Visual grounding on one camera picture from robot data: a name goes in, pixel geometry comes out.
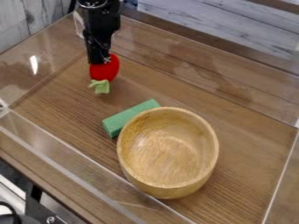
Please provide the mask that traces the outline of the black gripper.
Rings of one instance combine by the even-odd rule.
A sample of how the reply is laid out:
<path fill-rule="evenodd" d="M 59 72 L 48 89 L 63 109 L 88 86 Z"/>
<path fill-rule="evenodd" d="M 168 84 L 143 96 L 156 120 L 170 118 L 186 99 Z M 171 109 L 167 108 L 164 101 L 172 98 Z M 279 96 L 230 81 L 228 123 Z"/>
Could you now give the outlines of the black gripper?
<path fill-rule="evenodd" d="M 77 5 L 83 9 L 87 33 L 99 42 L 97 45 L 93 38 L 87 38 L 88 63 L 100 64 L 103 60 L 107 64 L 112 35 L 120 29 L 120 0 L 77 0 Z"/>

